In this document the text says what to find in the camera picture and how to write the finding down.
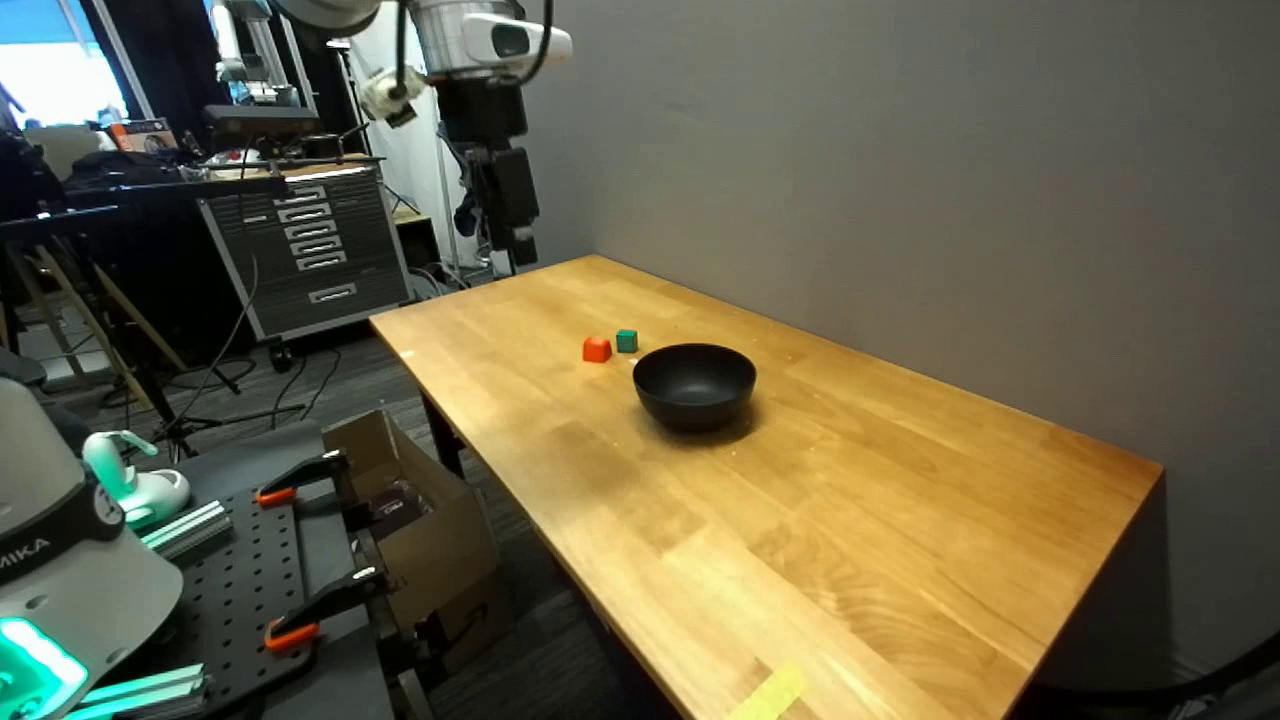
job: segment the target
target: table leg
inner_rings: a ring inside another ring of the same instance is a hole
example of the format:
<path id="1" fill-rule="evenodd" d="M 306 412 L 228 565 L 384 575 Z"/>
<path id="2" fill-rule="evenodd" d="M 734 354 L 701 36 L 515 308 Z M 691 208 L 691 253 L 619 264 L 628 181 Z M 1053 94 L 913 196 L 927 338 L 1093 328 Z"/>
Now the table leg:
<path id="1" fill-rule="evenodd" d="M 464 445 L 458 441 L 447 416 L 433 405 L 433 394 L 423 394 L 423 412 L 433 423 L 433 441 L 435 441 L 435 456 L 452 476 L 464 476 Z"/>

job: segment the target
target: floor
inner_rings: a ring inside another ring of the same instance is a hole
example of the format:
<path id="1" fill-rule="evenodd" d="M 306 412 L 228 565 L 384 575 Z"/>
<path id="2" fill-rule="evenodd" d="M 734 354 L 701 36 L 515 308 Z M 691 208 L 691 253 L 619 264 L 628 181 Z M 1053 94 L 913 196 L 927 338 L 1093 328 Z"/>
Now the floor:
<path id="1" fill-rule="evenodd" d="M 45 359 L 51 374 L 45 394 L 82 416 L 90 427 L 138 427 L 142 437 L 152 437 L 159 427 L 155 412 L 142 399 L 124 399 L 124 390 L 114 383 L 114 373 L 105 373 L 105 351 L 75 322 L 75 313 L 62 313 L 62 319 L 94 379 L 75 379 L 49 328 L 30 322 L 19 347 L 23 354 Z M 214 453 L 277 423 L 323 427 L 346 416 L 384 407 L 433 453 L 407 373 L 369 328 L 323 332 L 291 345 L 291 351 L 297 362 L 284 373 L 271 367 L 264 347 L 252 347 L 220 359 L 220 373 L 198 367 L 163 379 L 163 394 L 180 416 L 228 418 L 194 430 L 188 445 L 198 453 Z M 152 463 L 174 463 L 180 456 L 183 453 L 177 445 L 159 445 Z M 441 688 L 429 693 L 429 715 L 677 715 L 648 675 L 628 660 L 628 652 L 619 652 L 619 644 L 598 624 L 535 539 L 523 512 L 500 490 L 478 456 L 464 456 L 464 481 L 485 500 L 506 560 L 500 575 L 515 611 L 507 632 L 485 654 L 458 668 Z"/>

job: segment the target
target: wooden table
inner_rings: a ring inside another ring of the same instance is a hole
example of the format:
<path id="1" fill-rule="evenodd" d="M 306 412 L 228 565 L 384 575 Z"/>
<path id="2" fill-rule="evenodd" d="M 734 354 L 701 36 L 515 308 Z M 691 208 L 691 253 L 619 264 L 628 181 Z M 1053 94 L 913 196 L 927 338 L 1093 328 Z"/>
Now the wooden table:
<path id="1" fill-rule="evenodd" d="M 1005 715 L 1161 463 L 588 255 L 371 319 L 690 715 Z M 674 441 L 586 336 L 756 359 Z"/>

